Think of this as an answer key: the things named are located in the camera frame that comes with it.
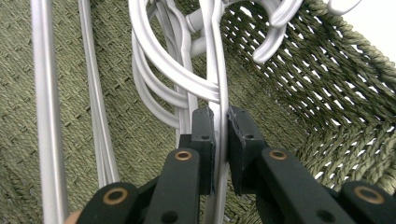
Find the white hanger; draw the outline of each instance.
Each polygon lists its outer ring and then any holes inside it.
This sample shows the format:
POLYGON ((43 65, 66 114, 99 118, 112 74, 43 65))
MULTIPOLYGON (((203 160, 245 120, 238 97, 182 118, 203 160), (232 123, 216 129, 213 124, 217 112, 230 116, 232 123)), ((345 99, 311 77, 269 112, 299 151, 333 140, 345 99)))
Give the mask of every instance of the white hanger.
POLYGON ((280 6, 270 16, 270 24, 273 27, 285 26, 296 14, 303 0, 283 0, 280 6))
MULTIPOLYGON (((256 3, 261 4, 266 10, 267 12, 269 12, 269 14, 273 13, 277 7, 280 6, 280 2, 273 0, 273 1, 255 1, 256 3)), ((213 206, 216 208, 214 212, 212 212, 212 216, 209 215, 209 217, 207 218, 207 221, 210 222, 210 220, 216 220, 216 222, 220 222, 222 220, 222 214, 223 214, 223 209, 224 209, 224 195, 225 195, 225 186, 226 186, 226 178, 227 178, 227 168, 226 168, 226 160, 225 160, 225 148, 224 147, 226 144, 226 130, 227 130, 227 123, 226 123, 226 112, 228 109, 228 92, 227 92, 227 79, 226 79, 226 75, 225 75, 225 62, 224 62, 224 57, 223 57, 223 52, 222 52, 222 43, 221 43, 221 35, 219 32, 219 20, 221 18, 221 15, 223 13, 223 10, 225 8, 225 6, 220 2, 217 1, 215 2, 215 5, 213 5, 212 1, 207 1, 207 0, 201 0, 200 1, 200 5, 201 5, 201 13, 203 13, 204 15, 201 17, 202 20, 202 25, 204 26, 204 33, 205 33, 205 44, 202 46, 205 46, 206 48, 206 53, 207 53, 207 58, 210 58, 211 60, 207 61, 207 79, 209 81, 211 81, 212 83, 218 84, 219 85, 219 96, 222 96, 221 99, 219 99, 219 102, 215 102, 215 103, 209 103, 209 106, 212 108, 212 110, 214 110, 214 114, 215 114, 215 129, 217 129, 217 132, 219 133, 219 152, 220 154, 218 155, 218 159, 217 159, 217 169, 216 169, 216 175, 217 175, 217 189, 218 189, 218 194, 216 198, 212 198, 214 200, 214 202, 212 202, 212 206, 207 206, 207 208, 210 208, 213 210, 213 206)), ((144 18, 141 19, 135 19, 133 17, 133 15, 138 15, 138 12, 135 13, 134 11, 130 10, 131 12, 131 20, 133 23, 133 27, 134 27, 134 35, 137 37, 137 39, 139 40, 139 44, 142 48, 147 47, 144 46, 144 43, 141 43, 141 41, 145 41, 145 40, 150 40, 152 37, 151 36, 145 36, 145 35, 150 35, 150 28, 149 30, 145 30, 142 32, 141 29, 145 29, 145 27, 135 27, 134 23, 141 23, 144 22, 144 18)), ((282 29, 276 29, 276 28, 272 28, 271 30, 273 30, 272 33, 269 33, 269 36, 276 36, 275 38, 271 38, 271 37, 267 37, 267 45, 274 45, 274 43, 277 43, 276 41, 278 41, 280 39, 280 42, 283 39, 285 30, 286 30, 286 26, 282 29)), ((161 54, 161 50, 162 49, 157 49, 157 50, 145 50, 145 53, 148 55, 149 58, 153 58, 155 57, 155 55, 151 55, 150 54, 161 54)), ((258 60, 262 60, 262 58, 260 57, 256 57, 255 58, 257 61, 258 60)), ((158 63, 158 61, 153 61, 153 63, 156 64, 157 67, 159 67, 159 69, 161 69, 163 62, 158 63)), ((185 83, 177 83, 178 85, 181 84, 181 86, 183 88, 185 88, 186 90, 190 90, 190 86, 186 85, 185 83)))
POLYGON ((87 61, 88 84, 90 90, 92 131, 95 147, 99 188, 120 181, 110 131, 108 129, 105 103, 96 61, 89 0, 78 0, 81 19, 82 39, 87 61))
POLYGON ((330 0, 327 9, 336 16, 342 16, 357 6, 361 0, 330 0))
MULTIPOLYGON (((244 0, 228 1, 224 7, 228 7, 233 3, 241 1, 244 0)), ((271 26, 268 30, 267 37, 253 53, 253 60, 256 63, 265 63, 276 53, 277 49, 282 44, 284 35, 286 33, 286 24, 298 11, 303 0, 284 0, 281 3, 277 1, 265 0, 253 0, 252 2, 264 7, 268 15, 270 15, 271 26)), ((194 11, 186 18, 189 28, 192 32, 202 29, 203 24, 201 9, 194 11)), ((205 41, 203 41, 203 39, 205 38, 198 38, 193 42, 191 47, 191 55, 197 56, 204 53, 203 49, 205 48, 205 41)))
MULTIPOLYGON (((190 32, 188 31, 187 25, 185 25, 186 28, 184 29, 185 31, 183 31, 183 21, 180 20, 180 18, 182 20, 185 20, 184 16, 178 11, 178 9, 174 7, 172 1, 155 1, 153 2, 152 6, 155 6, 156 10, 150 9, 149 14, 157 13, 157 18, 162 25, 163 32, 165 33, 165 39, 168 45, 168 50, 170 50, 170 55, 175 60, 178 60, 180 63, 184 64, 184 66, 189 67, 191 70, 192 66, 190 54, 186 54, 185 52, 183 53, 182 47, 183 45, 185 45, 189 49, 189 41, 191 44, 190 32)), ((139 70, 139 73, 137 74, 142 75, 142 78, 154 92, 156 92, 168 103, 177 107, 179 127, 175 126, 177 124, 175 122, 177 117, 169 115, 164 116, 163 113, 165 110, 163 108, 160 108, 160 106, 156 102, 154 102, 154 99, 151 96, 148 97, 149 92, 139 89, 139 94, 145 100, 145 104, 150 104, 148 105, 148 108, 151 110, 151 112, 153 112, 153 114, 156 115, 157 118, 159 118, 163 122, 167 124, 172 124, 171 126, 177 129, 177 136, 179 136, 181 133, 190 133, 192 111, 198 107, 197 98, 194 95, 186 93, 181 88, 179 88, 177 92, 167 88, 164 84, 162 84, 161 81, 156 78, 149 69, 149 65, 146 62, 144 53, 137 44, 134 44, 134 66, 136 66, 139 70)))
POLYGON ((219 86, 197 77, 177 63, 162 48, 149 26, 146 4, 143 1, 129 1, 134 34, 145 54, 157 68, 179 86, 188 86, 191 93, 208 101, 219 102, 219 86))

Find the metal rod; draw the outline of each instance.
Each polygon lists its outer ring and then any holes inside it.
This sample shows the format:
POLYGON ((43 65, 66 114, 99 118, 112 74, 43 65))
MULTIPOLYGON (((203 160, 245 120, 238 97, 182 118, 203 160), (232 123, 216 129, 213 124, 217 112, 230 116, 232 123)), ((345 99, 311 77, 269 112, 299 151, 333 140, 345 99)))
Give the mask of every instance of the metal rod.
MULTIPOLYGON (((93 93, 91 90, 90 90, 90 98, 93 98, 93 93)), ((108 184, 108 180, 107 180, 103 150, 99 140, 100 134, 98 132, 97 117, 95 113, 92 113, 91 116, 92 116, 93 146, 95 148, 96 170, 98 173, 98 184, 100 189, 108 184)))
POLYGON ((68 216, 50 0, 32 0, 37 132, 44 223, 68 216))
POLYGON ((89 0, 78 0, 78 6, 81 17, 82 39, 84 42, 85 58, 87 61, 88 83, 90 88, 92 126, 98 131, 99 145, 103 150, 103 161, 106 167, 108 183, 120 181, 117 169, 116 159, 114 156, 113 146, 111 143, 110 131, 108 129, 105 103, 102 95, 102 87, 100 84, 99 70, 96 61, 95 48, 93 42, 93 30, 91 20, 91 6, 89 0))

